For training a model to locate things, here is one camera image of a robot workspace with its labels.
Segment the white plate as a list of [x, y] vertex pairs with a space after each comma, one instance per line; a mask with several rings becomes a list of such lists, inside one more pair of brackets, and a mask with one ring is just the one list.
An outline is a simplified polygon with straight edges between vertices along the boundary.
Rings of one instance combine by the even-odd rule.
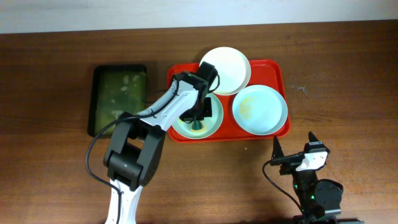
[[217, 95], [234, 95], [249, 83], [251, 66], [246, 56], [232, 47], [217, 47], [207, 52], [201, 59], [213, 65], [220, 79], [213, 82], [211, 89]]

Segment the green and yellow sponge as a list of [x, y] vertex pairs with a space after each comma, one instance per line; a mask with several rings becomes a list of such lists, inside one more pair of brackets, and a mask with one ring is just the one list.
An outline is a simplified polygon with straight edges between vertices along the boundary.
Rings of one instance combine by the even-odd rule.
[[194, 121], [190, 128], [190, 131], [193, 133], [204, 133], [207, 130], [207, 127], [203, 121]]

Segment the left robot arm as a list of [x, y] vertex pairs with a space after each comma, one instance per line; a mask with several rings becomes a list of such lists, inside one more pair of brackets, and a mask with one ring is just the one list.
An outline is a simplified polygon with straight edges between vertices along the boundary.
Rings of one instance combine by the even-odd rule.
[[112, 123], [103, 159], [112, 187], [107, 223], [135, 223], [140, 194], [159, 166], [167, 130], [178, 120], [196, 124], [212, 115], [208, 94], [217, 76], [207, 62], [195, 73], [175, 74], [151, 106], [138, 114], [124, 112]]

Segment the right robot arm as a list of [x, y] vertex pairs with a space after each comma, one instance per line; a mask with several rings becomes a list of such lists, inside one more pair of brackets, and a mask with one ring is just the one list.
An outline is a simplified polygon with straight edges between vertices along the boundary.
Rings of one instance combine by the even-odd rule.
[[300, 215], [295, 223], [336, 223], [341, 213], [343, 186], [330, 179], [319, 179], [317, 171], [326, 166], [330, 150], [311, 132], [302, 152], [284, 155], [277, 137], [273, 138], [271, 166], [280, 167], [280, 175], [291, 175]]

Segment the light green plate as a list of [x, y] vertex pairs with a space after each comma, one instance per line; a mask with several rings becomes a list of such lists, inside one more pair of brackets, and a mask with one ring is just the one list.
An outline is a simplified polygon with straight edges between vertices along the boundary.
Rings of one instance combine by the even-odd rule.
[[205, 118], [203, 122], [205, 123], [207, 130], [204, 133], [193, 133], [190, 131], [192, 123], [184, 123], [178, 119], [172, 125], [173, 129], [183, 137], [189, 139], [204, 139], [212, 134], [214, 134], [218, 128], [221, 126], [223, 121], [223, 106], [221, 101], [212, 93], [207, 94], [211, 98], [211, 105], [213, 110], [213, 116], [210, 118]]

